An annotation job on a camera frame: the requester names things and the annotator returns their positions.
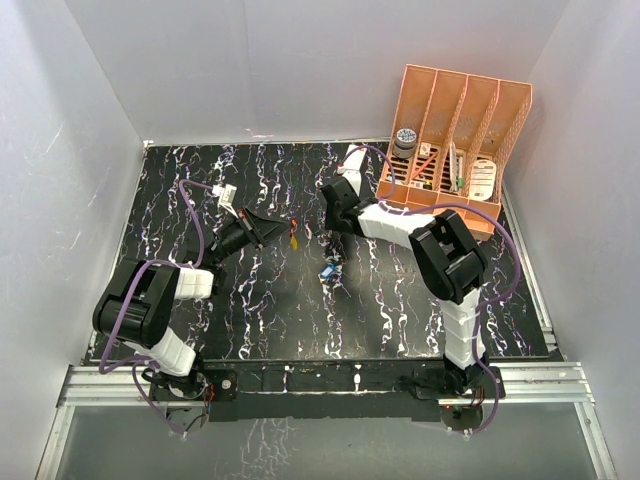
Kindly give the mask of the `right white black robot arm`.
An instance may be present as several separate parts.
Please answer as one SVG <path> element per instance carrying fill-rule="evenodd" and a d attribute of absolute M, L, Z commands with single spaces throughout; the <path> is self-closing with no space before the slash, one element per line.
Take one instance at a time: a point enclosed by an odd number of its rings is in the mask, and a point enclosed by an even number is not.
<path fill-rule="evenodd" d="M 427 290 L 440 303 L 443 389 L 460 397 L 471 395 L 481 385 L 480 362 L 486 353 L 478 306 L 487 260 L 460 215 L 452 209 L 438 215 L 400 211 L 375 198 L 363 200 L 342 178 L 320 191 L 327 203 L 326 229 L 413 252 Z"/>

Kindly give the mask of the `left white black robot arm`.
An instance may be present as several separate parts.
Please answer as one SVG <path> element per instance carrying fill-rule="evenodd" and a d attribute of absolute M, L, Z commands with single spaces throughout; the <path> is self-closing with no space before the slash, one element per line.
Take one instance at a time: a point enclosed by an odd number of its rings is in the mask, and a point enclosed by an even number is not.
<path fill-rule="evenodd" d="M 182 397 L 194 399 L 206 387 L 207 376 L 196 368 L 197 354 L 169 326 L 178 300 L 206 300 L 219 290 L 222 263 L 252 245 L 261 250 L 291 229 L 291 223 L 264 218 L 246 208 L 212 234 L 209 243 L 186 251 L 185 264 L 124 259 L 96 305 L 95 331 L 115 337 L 172 377 Z"/>

